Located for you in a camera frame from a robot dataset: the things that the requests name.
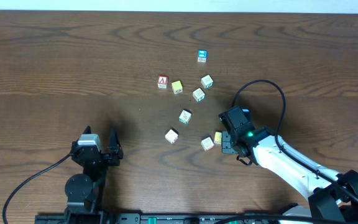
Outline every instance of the wood grain surface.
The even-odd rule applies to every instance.
[[[197,63],[206,49],[206,63]],[[157,89],[157,75],[184,93]],[[210,74],[197,103],[192,91]],[[218,114],[255,79],[283,88],[281,135],[313,160],[358,171],[358,16],[0,11],[0,223],[26,178],[55,163],[87,125],[106,145],[113,125],[124,150],[108,172],[104,207],[157,212],[275,210],[303,197],[270,171],[245,167],[201,140],[223,130]],[[275,127],[271,86],[246,89],[239,104],[256,125]],[[182,109],[193,112],[179,122]],[[165,140],[174,127],[178,141]],[[64,186],[81,167],[67,160],[13,198],[9,223],[66,207]]]

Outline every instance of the alphabet cube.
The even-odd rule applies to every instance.
[[[198,50],[197,62],[206,62],[207,57],[208,57],[208,51],[206,51],[206,50]]]
[[[165,135],[165,139],[168,140],[168,142],[170,142],[171,144],[173,144],[178,139],[178,134],[171,129]]]
[[[207,75],[201,79],[201,84],[205,89],[208,89],[209,87],[214,85],[214,80],[212,80],[210,75]]]
[[[214,143],[215,144],[222,144],[222,133],[215,132]]]
[[[168,86],[168,77],[159,75],[157,85],[159,88],[167,88]]]
[[[189,120],[191,118],[191,113],[183,110],[179,116],[179,121],[180,122],[183,122],[185,124],[188,124],[189,123]]]
[[[180,81],[176,81],[172,83],[172,90],[174,94],[178,94],[183,92],[183,86]]]
[[[201,145],[203,146],[204,150],[207,151],[208,149],[214,147],[214,142],[212,142],[211,137],[208,137],[201,141]]]
[[[196,89],[193,92],[193,97],[197,102],[200,102],[205,97],[205,93],[201,90],[201,88]]]

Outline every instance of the black cable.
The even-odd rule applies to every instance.
[[[281,112],[281,116],[280,116],[280,120],[278,121],[278,125],[277,125],[277,129],[276,129],[276,133],[274,135],[274,140],[276,142],[276,145],[278,146],[280,152],[284,152],[285,155],[287,155],[289,158],[291,158],[292,160],[294,160],[295,162],[299,163],[301,166],[307,168],[308,170],[310,170],[312,173],[316,174],[316,176],[323,178],[324,180],[327,180],[328,182],[330,182],[333,186],[335,186],[338,190],[340,190],[342,193],[344,193],[345,195],[349,196],[351,199],[353,199],[356,203],[358,203],[358,197],[355,196],[354,194],[352,194],[350,191],[348,191],[347,189],[345,189],[343,186],[341,186],[340,184],[338,184],[335,180],[332,180],[331,178],[327,177],[326,175],[320,173],[320,171],[314,170],[312,167],[310,167],[309,165],[305,164],[304,162],[300,161],[299,159],[297,159],[296,157],[294,157],[293,155],[291,155],[290,153],[287,152],[287,150],[279,143],[278,141],[278,131],[280,130],[281,127],[281,123],[283,121],[284,118],[284,114],[285,114],[285,107],[286,107],[286,103],[285,103],[285,96],[284,96],[284,92],[282,91],[282,89],[274,82],[271,82],[269,80],[255,80],[252,82],[249,82],[247,84],[245,84],[243,87],[241,87],[241,89],[239,89],[239,91],[236,93],[236,95],[234,96],[233,102],[232,102],[232,107],[235,105],[236,103],[236,99],[239,96],[240,92],[245,89],[247,86],[254,84],[254,83],[258,83],[258,82],[265,82],[265,83],[269,83],[271,85],[273,85],[281,94],[282,100],[283,100],[283,108],[282,108],[282,112]]]
[[[10,196],[7,198],[4,208],[2,210],[2,220],[4,221],[4,224],[8,224],[7,223],[7,219],[6,219],[6,210],[7,210],[7,206],[9,205],[9,202],[12,200],[13,196],[17,193],[17,191],[19,191],[26,183],[28,183],[30,180],[38,177],[39,175],[50,171],[51,169],[55,168],[56,166],[58,166],[59,164],[61,164],[62,162],[64,162],[67,158],[69,158],[71,156],[71,154],[68,154],[67,156],[63,157],[63,159],[60,159],[57,163],[55,163],[54,165],[32,175],[31,177],[29,177],[27,180],[23,181],[23,183],[21,183],[19,186],[16,187],[16,189],[10,194]]]
[[[293,215],[241,215],[237,217],[225,218],[216,222],[215,224],[225,224],[234,221],[243,221],[243,220],[286,220],[294,222],[308,222],[308,223],[319,223],[319,224],[345,224],[346,222],[340,222],[336,220],[327,220],[320,218],[311,218],[311,217],[301,217]]]

